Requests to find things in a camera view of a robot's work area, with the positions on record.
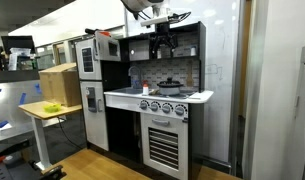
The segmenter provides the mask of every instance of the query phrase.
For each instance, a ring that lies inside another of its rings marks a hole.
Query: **oven window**
[[[91,48],[82,49],[84,72],[93,72],[92,50]]]
[[[118,45],[109,42],[109,52],[110,56],[118,56]]]

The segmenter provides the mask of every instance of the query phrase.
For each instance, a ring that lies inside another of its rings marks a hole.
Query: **desk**
[[[28,116],[32,119],[33,130],[35,134],[35,139],[39,151],[40,162],[36,165],[44,170],[51,166],[48,149],[45,142],[44,130],[42,120],[49,120],[52,118],[65,116],[68,114],[72,114],[74,112],[80,111],[82,109],[81,105],[72,106],[72,107],[61,107],[59,112],[55,113],[46,113],[43,110],[43,106],[53,104],[47,101],[41,101],[31,104],[20,105],[19,108],[23,110]]]

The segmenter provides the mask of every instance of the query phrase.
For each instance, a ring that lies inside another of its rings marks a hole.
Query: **stovetop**
[[[162,95],[157,93],[157,94],[150,94],[149,96],[160,97],[160,98],[187,99],[194,93],[196,93],[196,91],[181,90],[180,94],[177,95]]]

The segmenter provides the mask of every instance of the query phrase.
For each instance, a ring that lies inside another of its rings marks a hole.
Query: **vent grille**
[[[84,72],[93,72],[92,49],[82,49]]]
[[[149,128],[150,159],[179,169],[178,135]]]

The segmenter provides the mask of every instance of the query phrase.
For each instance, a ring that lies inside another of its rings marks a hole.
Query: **white door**
[[[76,42],[76,57],[81,80],[102,80],[101,64],[95,58],[98,56],[95,44],[93,38]]]
[[[108,151],[102,83],[80,82],[80,85],[87,140]]]
[[[285,178],[302,180],[305,166],[305,65],[298,87],[296,118],[293,119],[286,149]]]

